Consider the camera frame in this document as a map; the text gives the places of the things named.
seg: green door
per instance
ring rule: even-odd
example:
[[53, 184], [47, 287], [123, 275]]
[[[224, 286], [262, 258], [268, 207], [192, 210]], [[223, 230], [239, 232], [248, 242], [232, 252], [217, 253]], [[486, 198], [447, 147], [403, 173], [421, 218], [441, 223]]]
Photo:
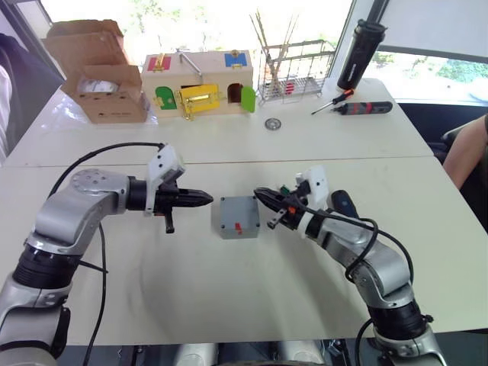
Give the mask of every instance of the green door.
[[167, 86], [159, 86], [156, 88], [156, 99], [161, 109], [176, 109], [175, 96]]
[[250, 86], [243, 86], [241, 89], [241, 107], [245, 111], [253, 113], [256, 104], [256, 94]]

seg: window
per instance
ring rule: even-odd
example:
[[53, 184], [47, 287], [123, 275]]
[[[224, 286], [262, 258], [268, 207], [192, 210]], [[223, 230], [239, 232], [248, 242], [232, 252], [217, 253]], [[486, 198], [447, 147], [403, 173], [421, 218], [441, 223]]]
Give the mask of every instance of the window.
[[395, 99], [488, 102], [488, 64], [376, 52], [364, 77], [380, 79]]
[[146, 55], [174, 51], [255, 50], [249, 19], [259, 8], [268, 43], [282, 44], [290, 16], [300, 14], [292, 42], [322, 38], [337, 44], [352, 0], [41, 0], [52, 21], [114, 19], [136, 65]]

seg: cardboard box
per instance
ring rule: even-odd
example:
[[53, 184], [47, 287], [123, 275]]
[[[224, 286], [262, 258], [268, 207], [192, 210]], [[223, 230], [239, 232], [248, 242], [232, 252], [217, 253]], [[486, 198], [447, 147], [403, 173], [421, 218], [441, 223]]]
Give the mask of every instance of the cardboard box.
[[[82, 93], [78, 91], [82, 78], [115, 82], [119, 89], [112, 93]], [[61, 86], [94, 124], [144, 122], [149, 102], [141, 88], [139, 69], [128, 65], [84, 66], [82, 72], [72, 72]]]
[[43, 43], [66, 76], [85, 65], [129, 64], [116, 21], [60, 21]]
[[[94, 124], [144, 122], [149, 102], [141, 92], [137, 66], [129, 66], [124, 36], [115, 21], [61, 21], [54, 23], [43, 40], [51, 56], [66, 74], [61, 86]], [[82, 79], [119, 85], [116, 92], [83, 93]]]

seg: person's arm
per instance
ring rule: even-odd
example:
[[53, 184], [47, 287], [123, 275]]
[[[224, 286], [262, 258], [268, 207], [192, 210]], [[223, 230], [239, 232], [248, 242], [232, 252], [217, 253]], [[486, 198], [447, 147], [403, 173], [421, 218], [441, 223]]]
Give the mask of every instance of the person's arm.
[[444, 169], [457, 188], [481, 160], [488, 144], [488, 114], [471, 121], [457, 135], [444, 161]]

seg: black thermos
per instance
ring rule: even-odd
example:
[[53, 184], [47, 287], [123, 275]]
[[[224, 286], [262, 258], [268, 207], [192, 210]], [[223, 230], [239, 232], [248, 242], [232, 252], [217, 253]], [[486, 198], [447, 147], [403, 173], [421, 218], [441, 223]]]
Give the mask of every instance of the black thermos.
[[386, 28], [378, 23], [359, 20], [354, 29], [348, 56], [337, 81], [342, 89], [354, 89], [358, 86], [364, 71], [368, 67], [380, 42], [384, 39]]

